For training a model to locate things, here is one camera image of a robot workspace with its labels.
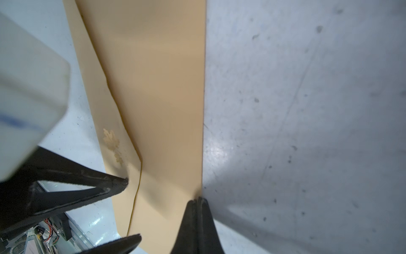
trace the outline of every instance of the stain on paper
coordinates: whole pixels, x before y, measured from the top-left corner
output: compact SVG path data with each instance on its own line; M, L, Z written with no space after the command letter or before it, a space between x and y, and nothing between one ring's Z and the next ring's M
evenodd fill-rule
M120 163L122 166L124 161L123 158L121 157L121 153L117 150L120 145L120 140L116 138L116 135L114 134L114 131L111 130L110 132L106 129L103 128L103 133L104 133L104 138L103 141L106 144L107 148L114 152L114 157L116 158L116 162Z

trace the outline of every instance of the tan paper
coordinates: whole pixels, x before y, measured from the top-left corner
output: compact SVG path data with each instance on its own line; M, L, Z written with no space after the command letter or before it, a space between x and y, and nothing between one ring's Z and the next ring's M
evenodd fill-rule
M187 201L201 193L205 1L64 4L106 171L130 178L113 198L117 230L141 233L148 253L169 253ZM143 173L128 227L140 169L130 139Z

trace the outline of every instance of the electrical wire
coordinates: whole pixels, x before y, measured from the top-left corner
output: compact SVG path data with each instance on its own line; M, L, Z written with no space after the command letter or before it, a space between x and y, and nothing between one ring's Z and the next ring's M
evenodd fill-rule
M51 228L51 226L49 224L48 224L48 227L50 228L50 234L49 234L48 238L46 240L44 240L44 242L48 241L52 236L52 228Z
M55 244L58 242L58 240L59 240L58 231L52 226L52 224L49 222L48 219L45 219L44 222L45 222L49 227L52 227L52 229L54 230L54 232L55 232L55 234L56 234L56 236L57 236L57 238L52 242L52 245L55 245Z

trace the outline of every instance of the white container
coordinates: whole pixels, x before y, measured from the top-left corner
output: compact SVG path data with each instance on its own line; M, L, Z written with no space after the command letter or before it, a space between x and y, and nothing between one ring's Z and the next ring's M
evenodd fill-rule
M0 182L67 109L69 63L0 13Z

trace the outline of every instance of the gray floor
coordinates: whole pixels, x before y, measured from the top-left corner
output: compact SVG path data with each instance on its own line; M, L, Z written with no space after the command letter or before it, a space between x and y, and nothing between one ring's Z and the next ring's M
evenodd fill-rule
M271 253L406 253L406 1L209 0L206 52L215 218Z

